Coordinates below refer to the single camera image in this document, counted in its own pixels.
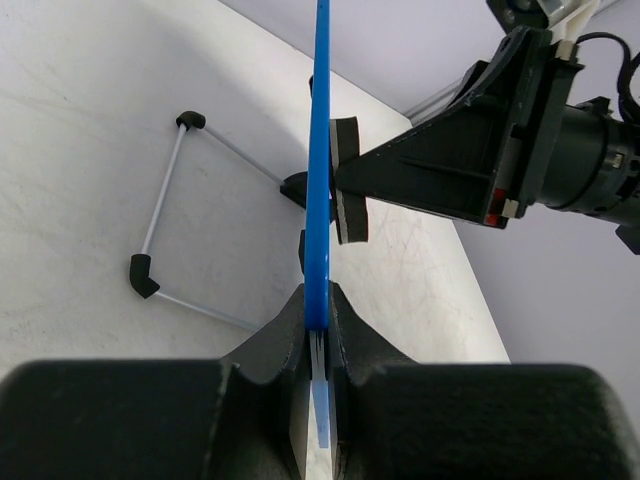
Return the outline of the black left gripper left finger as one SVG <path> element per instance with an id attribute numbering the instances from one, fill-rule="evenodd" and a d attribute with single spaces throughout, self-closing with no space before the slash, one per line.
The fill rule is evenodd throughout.
<path id="1" fill-rule="evenodd" d="M 219 415 L 221 479 L 306 475 L 306 332 L 303 288 L 225 356 L 232 364 Z"/>

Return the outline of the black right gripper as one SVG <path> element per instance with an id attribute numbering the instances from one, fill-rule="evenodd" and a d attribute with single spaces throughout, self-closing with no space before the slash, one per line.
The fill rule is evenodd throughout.
<path id="1" fill-rule="evenodd" d="M 618 120 L 598 96 L 564 110 L 536 202 L 617 226 L 639 253 L 639 103 L 631 81 L 639 56 L 619 36 L 593 32 L 578 43 L 612 40 L 622 49 Z M 520 215 L 512 185 L 518 143 L 520 63 L 494 60 L 441 113 L 338 167 L 336 188 L 414 210 L 503 229 Z"/>

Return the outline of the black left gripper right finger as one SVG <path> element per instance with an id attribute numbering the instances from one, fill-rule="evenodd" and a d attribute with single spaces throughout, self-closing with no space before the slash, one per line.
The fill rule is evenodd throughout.
<path id="1" fill-rule="evenodd" d="M 357 314 L 338 283 L 330 284 L 327 366 L 335 479 L 371 478 L 386 468 L 380 381 L 388 367 L 413 363 Z"/>

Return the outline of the blue framed whiteboard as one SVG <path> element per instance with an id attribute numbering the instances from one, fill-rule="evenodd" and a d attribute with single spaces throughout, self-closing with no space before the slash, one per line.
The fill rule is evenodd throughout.
<path id="1" fill-rule="evenodd" d="M 330 280 L 330 43 L 331 3 L 316 3 L 316 26 L 311 87 L 310 144 L 306 180 L 306 220 L 303 246 L 304 267 L 304 326 L 308 333 L 311 352 L 311 393 L 315 411 L 319 447 L 330 446 L 331 420 L 329 407 L 329 381 L 325 366 L 329 328 Z M 129 283 L 142 298 L 147 299 L 160 291 L 160 285 L 151 278 L 149 249 L 154 237 L 170 180 L 173 175 L 181 144 L 191 129 L 204 130 L 221 143 L 226 141 L 206 125 L 203 115 L 185 111 L 176 118 L 178 134 L 169 164 L 160 187 L 156 205 L 141 251 L 131 256 Z M 226 146 L 236 155 L 244 154 L 233 144 Z"/>

